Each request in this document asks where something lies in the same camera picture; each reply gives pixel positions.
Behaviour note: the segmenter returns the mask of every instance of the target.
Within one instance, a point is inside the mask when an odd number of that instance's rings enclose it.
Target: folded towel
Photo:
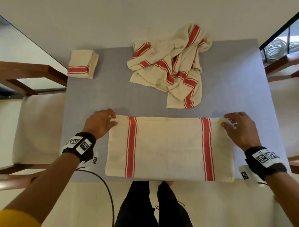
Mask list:
[[[116,116],[106,175],[154,180],[234,180],[224,118]]]
[[[99,55],[93,50],[73,50],[68,64],[68,76],[92,79]]]
[[[202,98],[198,52],[210,48],[212,41],[198,25],[179,29],[172,37],[153,42],[134,43],[134,71],[130,82],[168,92],[166,108],[191,108]]]

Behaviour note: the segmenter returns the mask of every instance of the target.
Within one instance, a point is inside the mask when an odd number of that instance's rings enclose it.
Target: wristband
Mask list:
[[[263,181],[266,176],[277,172],[287,172],[286,167],[277,154],[263,146],[251,147],[245,151],[249,168]]]
[[[76,155],[81,162],[87,162],[93,159],[93,147],[95,142],[96,139],[93,134],[79,132],[62,147],[61,153],[72,153]]]

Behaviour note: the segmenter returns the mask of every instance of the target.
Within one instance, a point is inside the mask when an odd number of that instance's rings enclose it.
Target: leg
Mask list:
[[[115,227],[156,227],[158,222],[150,202],[149,181],[134,181],[117,215]]]
[[[187,211],[178,203],[166,182],[159,185],[159,226],[193,227]]]

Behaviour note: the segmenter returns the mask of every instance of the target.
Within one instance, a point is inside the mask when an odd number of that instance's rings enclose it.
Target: gray tablecloth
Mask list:
[[[166,92],[129,82],[132,71],[126,62],[132,58],[132,47],[99,49],[96,53],[99,62],[93,80],[68,79],[62,145],[82,130],[88,116],[102,109],[112,108],[120,115],[157,117],[222,117],[229,112],[245,111],[256,122],[263,146],[288,163],[256,40],[218,41],[199,54],[202,101],[190,109],[166,109]],[[108,136],[107,133],[99,139],[94,147],[99,153],[94,172],[105,181],[132,180],[105,175]],[[241,178],[238,167],[246,164],[244,158],[243,152],[234,146],[237,178]],[[82,172],[75,172],[71,179],[97,180]]]

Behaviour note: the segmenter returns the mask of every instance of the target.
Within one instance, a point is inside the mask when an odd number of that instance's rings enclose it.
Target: chair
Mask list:
[[[26,95],[21,104],[13,165],[0,168],[0,190],[26,188],[41,173],[11,175],[25,169],[45,169],[59,157],[65,93],[38,94],[17,79],[46,77],[63,86],[67,76],[48,65],[0,62],[0,83]]]
[[[298,65],[299,52],[288,54],[265,68],[283,143],[293,173],[299,174],[299,70],[286,76],[271,76]]]

